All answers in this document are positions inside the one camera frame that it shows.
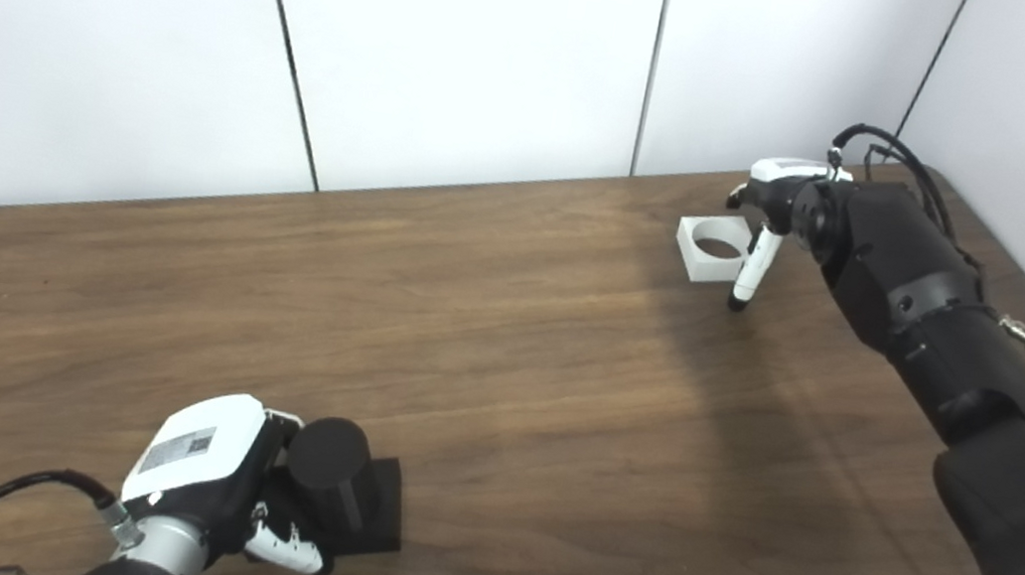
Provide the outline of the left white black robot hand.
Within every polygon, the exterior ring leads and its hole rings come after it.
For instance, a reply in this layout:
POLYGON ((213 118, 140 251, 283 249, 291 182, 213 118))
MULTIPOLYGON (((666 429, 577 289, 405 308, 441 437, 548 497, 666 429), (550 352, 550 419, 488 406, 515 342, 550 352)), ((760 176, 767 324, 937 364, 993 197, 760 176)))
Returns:
POLYGON ((303 575, 330 575, 333 556, 303 527, 287 488, 273 484, 305 426, 248 393, 196 402, 154 434, 124 479, 121 502, 144 526, 161 519, 188 528, 204 568, 243 555, 303 575))

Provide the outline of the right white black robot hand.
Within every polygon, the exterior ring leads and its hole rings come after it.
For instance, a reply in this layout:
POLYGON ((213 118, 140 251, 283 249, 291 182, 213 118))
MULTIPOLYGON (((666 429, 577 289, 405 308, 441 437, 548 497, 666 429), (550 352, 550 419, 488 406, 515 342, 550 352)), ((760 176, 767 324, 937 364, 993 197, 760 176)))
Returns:
POLYGON ((757 208, 764 222, 750 238, 744 264, 734 279, 729 306, 733 313, 746 310, 757 292, 765 274, 773 264, 782 239, 792 232, 792 210, 796 196, 816 181, 848 182, 854 177, 842 168, 801 158, 760 159, 751 166, 749 179, 734 188, 726 199, 726 209, 757 208))

